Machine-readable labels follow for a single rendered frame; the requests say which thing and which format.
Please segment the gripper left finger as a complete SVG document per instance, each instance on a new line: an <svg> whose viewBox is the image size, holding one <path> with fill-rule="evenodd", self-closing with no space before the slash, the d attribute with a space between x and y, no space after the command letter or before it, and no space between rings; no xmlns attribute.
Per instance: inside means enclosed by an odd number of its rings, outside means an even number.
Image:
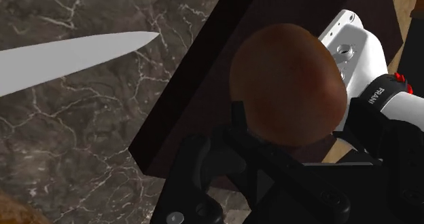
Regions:
<svg viewBox="0 0 424 224"><path fill-rule="evenodd" d="M207 193L217 176L246 197L251 212L243 224L347 224L350 217L343 192L251 135L236 101L231 124L181 141L150 224L224 224L221 205Z"/></svg>

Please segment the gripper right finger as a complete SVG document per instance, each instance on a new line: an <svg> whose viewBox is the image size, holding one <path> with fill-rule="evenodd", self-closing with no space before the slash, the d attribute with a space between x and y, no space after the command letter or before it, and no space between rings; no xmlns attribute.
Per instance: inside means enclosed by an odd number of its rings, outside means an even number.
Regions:
<svg viewBox="0 0 424 224"><path fill-rule="evenodd" d="M389 119L368 101L353 98L346 121L351 142L380 160L389 171L388 207L406 224L424 224L424 132L409 122Z"/></svg>

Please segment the brown round object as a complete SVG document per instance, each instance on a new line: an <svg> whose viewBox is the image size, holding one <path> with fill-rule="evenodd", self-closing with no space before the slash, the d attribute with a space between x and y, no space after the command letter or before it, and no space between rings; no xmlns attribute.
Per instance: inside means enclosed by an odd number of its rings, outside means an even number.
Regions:
<svg viewBox="0 0 424 224"><path fill-rule="evenodd" d="M278 145L323 139L347 107L334 58L295 24L274 24L246 39L232 60L229 82L231 99L244 104L249 129Z"/></svg>

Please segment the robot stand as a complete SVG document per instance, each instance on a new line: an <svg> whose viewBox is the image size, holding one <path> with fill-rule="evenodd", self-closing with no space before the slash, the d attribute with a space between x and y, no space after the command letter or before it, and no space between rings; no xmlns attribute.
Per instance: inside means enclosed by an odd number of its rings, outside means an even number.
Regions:
<svg viewBox="0 0 424 224"><path fill-rule="evenodd" d="M230 63L247 37L283 22L319 36L343 9L359 16L391 62L403 44L393 0L219 0L130 144L142 173L166 177L182 138L230 121Z"/></svg>

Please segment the grey knife blade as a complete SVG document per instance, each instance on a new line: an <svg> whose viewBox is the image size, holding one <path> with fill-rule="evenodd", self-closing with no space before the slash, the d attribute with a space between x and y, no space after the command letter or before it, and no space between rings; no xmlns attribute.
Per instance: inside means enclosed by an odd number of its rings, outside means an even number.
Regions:
<svg viewBox="0 0 424 224"><path fill-rule="evenodd" d="M0 51L0 96L113 60L147 45L156 32L92 35Z"/></svg>

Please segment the orange brown rounded object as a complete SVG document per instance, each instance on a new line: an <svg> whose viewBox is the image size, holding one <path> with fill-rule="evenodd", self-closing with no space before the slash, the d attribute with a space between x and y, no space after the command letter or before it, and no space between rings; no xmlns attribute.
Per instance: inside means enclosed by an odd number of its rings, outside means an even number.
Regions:
<svg viewBox="0 0 424 224"><path fill-rule="evenodd" d="M38 210L0 191L0 224L51 224L51 222Z"/></svg>

